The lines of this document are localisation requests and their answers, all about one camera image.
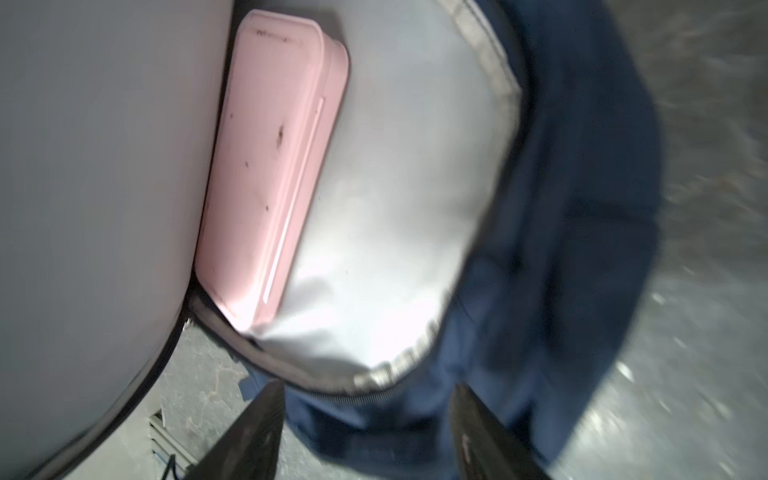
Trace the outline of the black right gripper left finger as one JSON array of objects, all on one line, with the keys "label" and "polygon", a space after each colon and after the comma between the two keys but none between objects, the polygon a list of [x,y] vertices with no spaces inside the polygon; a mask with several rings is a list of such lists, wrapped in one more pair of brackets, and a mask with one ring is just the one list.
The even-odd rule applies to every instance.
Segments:
[{"label": "black right gripper left finger", "polygon": [[269,381],[184,478],[274,479],[285,419],[284,394],[281,381]]}]

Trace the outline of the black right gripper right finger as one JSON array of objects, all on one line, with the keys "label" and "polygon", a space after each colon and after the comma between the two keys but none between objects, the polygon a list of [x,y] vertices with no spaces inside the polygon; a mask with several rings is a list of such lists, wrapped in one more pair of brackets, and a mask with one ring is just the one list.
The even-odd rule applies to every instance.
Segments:
[{"label": "black right gripper right finger", "polygon": [[449,418],[460,479],[551,479],[467,385],[454,388]]}]

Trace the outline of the navy blue student backpack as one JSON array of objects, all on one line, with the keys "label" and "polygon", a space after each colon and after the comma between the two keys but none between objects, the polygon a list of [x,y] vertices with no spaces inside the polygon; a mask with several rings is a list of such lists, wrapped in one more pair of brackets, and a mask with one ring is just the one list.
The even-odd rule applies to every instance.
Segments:
[{"label": "navy blue student backpack", "polygon": [[[316,22],[349,75],[276,316],[241,333],[194,263],[253,10]],[[74,470],[189,322],[324,460],[460,479],[465,384],[547,473],[626,337],[661,164],[602,1],[5,1],[1,475]]]}]

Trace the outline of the pink pencil case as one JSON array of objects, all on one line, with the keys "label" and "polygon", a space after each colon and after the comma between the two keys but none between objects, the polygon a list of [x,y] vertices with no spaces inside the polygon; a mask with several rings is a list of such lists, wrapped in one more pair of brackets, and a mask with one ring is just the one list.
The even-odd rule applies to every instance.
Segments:
[{"label": "pink pencil case", "polygon": [[237,29],[194,268],[238,332],[276,316],[348,75],[312,20],[253,10]]}]

